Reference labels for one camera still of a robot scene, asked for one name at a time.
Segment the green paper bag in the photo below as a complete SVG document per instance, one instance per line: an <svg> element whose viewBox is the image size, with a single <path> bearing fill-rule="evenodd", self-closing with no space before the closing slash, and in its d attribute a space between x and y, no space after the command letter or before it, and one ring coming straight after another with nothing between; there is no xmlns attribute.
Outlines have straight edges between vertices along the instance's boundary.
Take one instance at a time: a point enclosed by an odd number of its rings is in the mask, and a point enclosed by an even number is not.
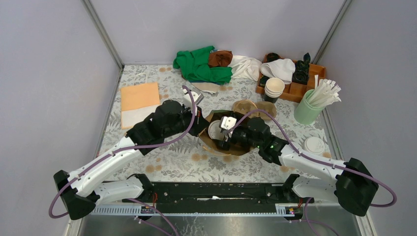
<svg viewBox="0 0 417 236"><path fill-rule="evenodd" d="M230 133L221 128L224 119L231 117L236 121L243 118L243 114L230 110L212 110L205 118L208 121L206 128L199 134L200 140L209 150L220 154L241 156L253 150L255 135L253 131L260 131L260 124L265 122L260 117L244 118L243 121Z"/></svg>

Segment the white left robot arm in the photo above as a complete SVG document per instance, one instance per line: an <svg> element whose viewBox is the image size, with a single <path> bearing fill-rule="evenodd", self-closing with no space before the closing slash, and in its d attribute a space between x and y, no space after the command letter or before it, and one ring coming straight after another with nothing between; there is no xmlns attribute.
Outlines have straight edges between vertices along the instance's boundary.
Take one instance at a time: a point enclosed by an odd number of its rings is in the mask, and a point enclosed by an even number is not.
<svg viewBox="0 0 417 236"><path fill-rule="evenodd" d="M69 173L63 170L56 172L54 181L58 193L49 207L50 217L56 218L53 207L58 199L62 200L66 214L72 220L87 216L100 204L123 199L150 200L153 185L144 174L119 181L106 182L106 179L136 158L166 146L166 138L178 135L171 141L174 143L187 133L197 136L207 124L204 118L199 117L200 113L201 108L190 101L180 104L166 100L97 159Z"/></svg>

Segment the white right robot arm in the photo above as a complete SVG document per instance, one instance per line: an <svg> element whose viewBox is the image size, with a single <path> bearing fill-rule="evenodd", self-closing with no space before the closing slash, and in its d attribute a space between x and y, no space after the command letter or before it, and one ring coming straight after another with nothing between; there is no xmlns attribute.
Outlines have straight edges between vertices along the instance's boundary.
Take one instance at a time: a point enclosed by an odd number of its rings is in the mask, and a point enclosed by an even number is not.
<svg viewBox="0 0 417 236"><path fill-rule="evenodd" d="M368 179L371 175L358 159L348 162L326 159L297 147L273 135L270 127L261 118L251 118L230 133L236 118L223 117L219 128L222 139L215 140L219 149L229 150L238 144L244 148L257 148L258 154L268 163L293 167L313 178L292 174L284 183L282 196L293 203L299 198L316 198L339 203L346 211L364 216L379 188Z"/></svg>

